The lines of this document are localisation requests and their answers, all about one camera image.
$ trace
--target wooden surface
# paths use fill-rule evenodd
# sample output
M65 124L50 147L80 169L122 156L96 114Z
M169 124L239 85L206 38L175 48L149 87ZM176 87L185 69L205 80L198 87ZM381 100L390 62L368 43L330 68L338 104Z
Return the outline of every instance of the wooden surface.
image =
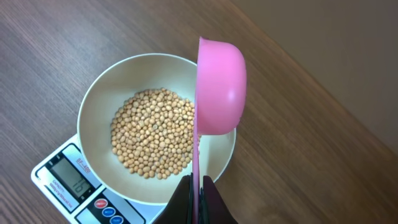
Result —
M238 222L398 222L397 156L231 2L3 0L0 20L0 223L66 222L30 172L76 133L91 82L136 54L196 60L199 35L247 63L235 152L216 183Z

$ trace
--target red button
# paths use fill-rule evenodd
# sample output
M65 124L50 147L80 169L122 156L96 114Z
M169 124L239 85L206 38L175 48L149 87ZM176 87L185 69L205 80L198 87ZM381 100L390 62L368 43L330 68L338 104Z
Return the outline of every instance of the red button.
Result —
M104 208L108 205L108 201L106 199L100 198L94 202L94 206L96 208Z

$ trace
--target pink spoon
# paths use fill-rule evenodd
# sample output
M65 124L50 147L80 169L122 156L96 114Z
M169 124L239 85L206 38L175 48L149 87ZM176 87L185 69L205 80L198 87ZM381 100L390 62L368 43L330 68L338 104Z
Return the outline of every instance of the pink spoon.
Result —
M234 45L199 39L193 120L193 221L199 212L198 134L220 135L239 123L246 100L246 66Z

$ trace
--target bowl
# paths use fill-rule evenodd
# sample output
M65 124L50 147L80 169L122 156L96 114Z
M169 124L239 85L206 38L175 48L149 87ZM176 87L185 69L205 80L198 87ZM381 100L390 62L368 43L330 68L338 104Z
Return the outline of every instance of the bowl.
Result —
M124 59L105 70L88 89L79 110L77 133L83 157L93 174L119 196L146 205L165 205L180 179L192 172L192 162L167 179L145 179L130 174L112 153L110 124L124 101L138 91L166 88L194 101L197 65L169 54L142 54ZM216 181L231 159L236 130L202 136L200 179Z

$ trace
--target digital kitchen scale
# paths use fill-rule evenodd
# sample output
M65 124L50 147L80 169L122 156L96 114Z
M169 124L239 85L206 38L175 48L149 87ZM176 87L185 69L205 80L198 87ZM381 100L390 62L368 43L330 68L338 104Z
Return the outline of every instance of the digital kitchen scale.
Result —
M30 177L70 223L152 223L164 209L128 201L101 184L80 152L77 135L39 163Z

